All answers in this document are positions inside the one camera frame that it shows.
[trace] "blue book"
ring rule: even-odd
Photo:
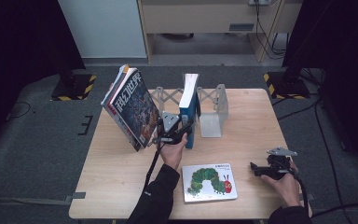
[[[197,82],[199,74],[184,74],[185,89],[179,103],[179,112],[182,126],[193,122],[191,134],[187,136],[186,148],[193,148],[197,108],[200,108],[199,96],[197,95]]]

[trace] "wooden table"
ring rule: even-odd
[[[184,204],[180,179],[173,197],[170,219],[264,219],[280,206],[273,189],[250,169],[250,161],[267,166],[267,150],[286,147],[281,128],[269,96],[261,89],[227,89],[228,119],[221,138],[200,137],[196,129],[193,149],[185,149],[181,165],[230,163],[238,199],[217,203]],[[201,110],[208,110],[208,103]],[[166,105],[166,111],[177,113],[177,105]],[[138,202],[145,175],[153,160],[155,147],[136,152],[126,142],[109,115],[101,117],[89,147],[76,192],[86,192],[84,199],[73,199],[71,218],[126,219]],[[162,165],[158,159],[153,180]]]

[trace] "black sleeve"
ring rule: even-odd
[[[173,206],[173,190],[180,175],[169,165],[163,164],[156,179],[142,193],[127,224],[165,224]]]
[[[311,224],[308,211],[302,206],[278,208],[269,217],[268,224]]]

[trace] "hardcover book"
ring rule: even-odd
[[[184,74],[185,89],[179,103],[179,113],[182,119],[182,126],[193,122],[191,134],[187,137],[186,148],[193,148],[194,132],[196,131],[197,108],[200,109],[199,96],[197,95],[197,83],[199,74]]]
[[[238,198],[229,163],[182,166],[185,203],[206,203]]]
[[[158,109],[136,68],[120,67],[102,105],[135,150],[147,146],[157,125]]]

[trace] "book stand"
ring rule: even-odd
[[[157,87],[151,95],[158,102],[158,111],[162,115],[165,110],[164,104],[173,101],[179,105],[176,94],[183,94],[183,89],[176,89],[171,93],[166,92],[162,87]],[[228,118],[228,100],[224,84],[217,85],[216,89],[207,92],[202,87],[197,88],[201,103],[200,130],[202,137],[221,137],[224,121]],[[202,102],[210,100],[213,103],[213,112],[202,112]]]

